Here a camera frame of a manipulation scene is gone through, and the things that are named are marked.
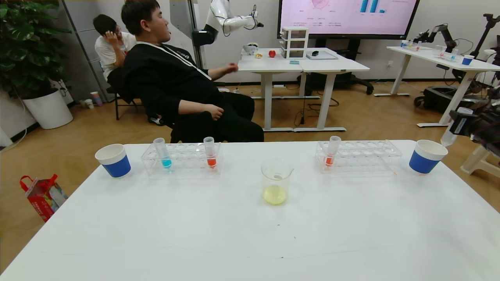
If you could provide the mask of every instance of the blue cup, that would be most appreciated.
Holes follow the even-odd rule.
[[[469,66],[472,63],[473,59],[474,59],[473,55],[465,55],[463,56],[462,64],[465,66]]]
[[[95,159],[113,178],[121,178],[131,170],[129,158],[123,144],[110,144],[95,153]]]
[[[428,174],[447,154],[448,149],[441,144],[421,139],[416,142],[409,166],[421,174]]]

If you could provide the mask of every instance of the monitor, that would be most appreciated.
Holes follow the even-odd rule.
[[[311,38],[406,39],[420,0],[279,0],[282,27]]]

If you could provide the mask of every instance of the white shirt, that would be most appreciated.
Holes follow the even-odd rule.
[[[121,36],[123,36],[123,45],[120,46],[120,50],[127,54],[133,46],[137,44],[136,37],[127,32],[121,32]],[[113,46],[104,39],[103,36],[99,36],[95,41],[95,52],[99,56],[100,65],[104,70],[104,78],[106,81],[108,80],[108,75],[118,67],[114,65],[117,61],[117,56],[115,55],[115,50]]]

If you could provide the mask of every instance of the sneaker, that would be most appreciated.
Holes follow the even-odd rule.
[[[148,117],[147,121],[151,124],[156,124],[157,126],[163,126],[165,123],[158,117]]]

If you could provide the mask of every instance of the red liquid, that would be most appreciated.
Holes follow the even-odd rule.
[[[331,157],[331,156],[327,157],[327,158],[326,158],[326,165],[327,165],[327,166],[331,166],[331,165],[333,165],[333,164],[334,164],[334,159],[333,159],[333,157]]]
[[[216,159],[207,159],[206,162],[208,163],[208,166],[210,168],[214,168],[217,165],[217,160]]]

